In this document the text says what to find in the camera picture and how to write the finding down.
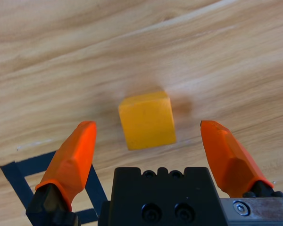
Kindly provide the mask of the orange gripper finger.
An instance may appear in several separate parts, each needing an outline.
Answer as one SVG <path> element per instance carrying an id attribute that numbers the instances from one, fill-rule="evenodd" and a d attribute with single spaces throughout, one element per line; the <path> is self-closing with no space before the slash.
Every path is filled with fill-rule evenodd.
<path id="1" fill-rule="evenodd" d="M 92 166 L 97 127 L 83 121 L 55 152 L 40 183 L 35 187 L 26 215 L 34 226 L 79 226 L 72 201 L 85 189 Z"/>
<path id="2" fill-rule="evenodd" d="M 231 198 L 283 197 L 228 128 L 216 121 L 202 121 L 200 131 L 208 164 L 223 192 Z"/>

